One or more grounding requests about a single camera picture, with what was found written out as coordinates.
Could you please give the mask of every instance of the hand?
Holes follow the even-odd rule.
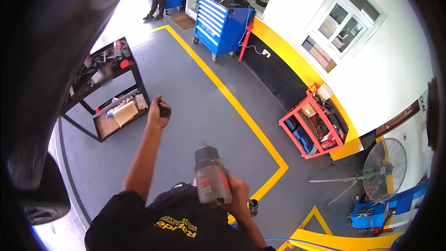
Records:
[[[158,104],[160,104],[162,108],[168,111],[167,117],[162,118],[160,116],[160,108],[158,107]],[[148,110],[147,125],[145,127],[146,130],[149,129],[153,130],[155,128],[156,130],[162,131],[164,127],[167,126],[167,123],[169,123],[171,113],[172,109],[166,102],[161,100],[161,95],[158,95],[157,97],[153,98],[153,101],[150,104],[150,108]]]
[[[251,218],[251,212],[248,209],[248,184],[233,176],[228,170],[226,170],[226,177],[231,190],[232,201],[230,204],[224,205],[223,209],[232,214],[237,221],[246,219],[246,217]]]

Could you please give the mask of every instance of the black pants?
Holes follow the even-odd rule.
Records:
[[[160,6],[158,14],[164,14],[166,0],[152,0],[152,9],[150,10],[149,14],[151,14],[151,15],[155,14],[155,11],[157,10],[158,5]]]

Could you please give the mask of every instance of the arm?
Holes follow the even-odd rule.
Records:
[[[158,103],[168,110],[168,116],[160,117]],[[124,182],[125,191],[135,191],[142,199],[146,200],[150,183],[152,182],[153,167],[157,157],[157,151],[164,127],[169,122],[171,109],[161,100],[161,96],[153,98],[148,112],[147,125],[145,127],[141,145],[127,172]]]
[[[244,233],[258,248],[266,248],[266,242],[254,224],[248,209],[249,186],[243,180],[234,177],[228,170],[226,176],[232,194],[232,202],[225,205],[226,211],[236,218],[239,232]]]

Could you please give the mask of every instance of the floor fan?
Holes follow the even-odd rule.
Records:
[[[397,139],[385,138],[378,142],[365,160],[363,175],[349,178],[327,179],[308,182],[351,181],[352,184],[327,206],[345,194],[358,180],[363,181],[366,194],[375,202],[384,202],[393,197],[403,183],[407,169],[407,155]]]

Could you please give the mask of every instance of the sneaker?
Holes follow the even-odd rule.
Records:
[[[164,16],[162,14],[157,14],[157,16],[153,19],[154,21],[160,20],[164,18]]]
[[[153,20],[153,16],[151,14],[147,14],[147,16],[143,18],[143,20]]]

